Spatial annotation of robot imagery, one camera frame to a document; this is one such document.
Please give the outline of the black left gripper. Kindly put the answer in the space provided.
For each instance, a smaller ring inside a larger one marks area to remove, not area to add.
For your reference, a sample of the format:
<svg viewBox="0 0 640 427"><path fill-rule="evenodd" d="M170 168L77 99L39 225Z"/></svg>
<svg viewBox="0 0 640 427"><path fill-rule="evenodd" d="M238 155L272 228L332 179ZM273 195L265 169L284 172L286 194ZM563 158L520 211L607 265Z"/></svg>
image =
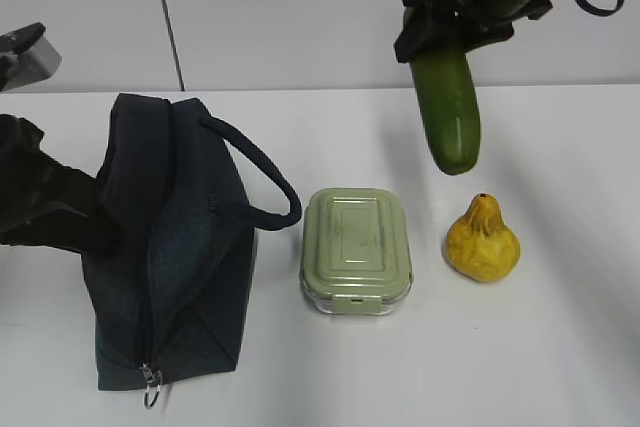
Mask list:
<svg viewBox="0 0 640 427"><path fill-rule="evenodd" d="M1 243L114 254L123 229L106 208L99 185L46 154L43 138L29 120L1 116Z"/></svg>

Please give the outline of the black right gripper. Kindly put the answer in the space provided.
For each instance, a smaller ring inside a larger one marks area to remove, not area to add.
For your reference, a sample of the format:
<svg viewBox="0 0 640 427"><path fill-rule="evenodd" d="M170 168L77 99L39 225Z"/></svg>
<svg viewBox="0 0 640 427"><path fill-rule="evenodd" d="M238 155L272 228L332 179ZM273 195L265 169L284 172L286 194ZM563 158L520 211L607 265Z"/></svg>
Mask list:
<svg viewBox="0 0 640 427"><path fill-rule="evenodd" d="M551 0L401 0L402 29L394 42L399 63L410 63L445 46L470 52L513 37L514 23L538 20Z"/></svg>

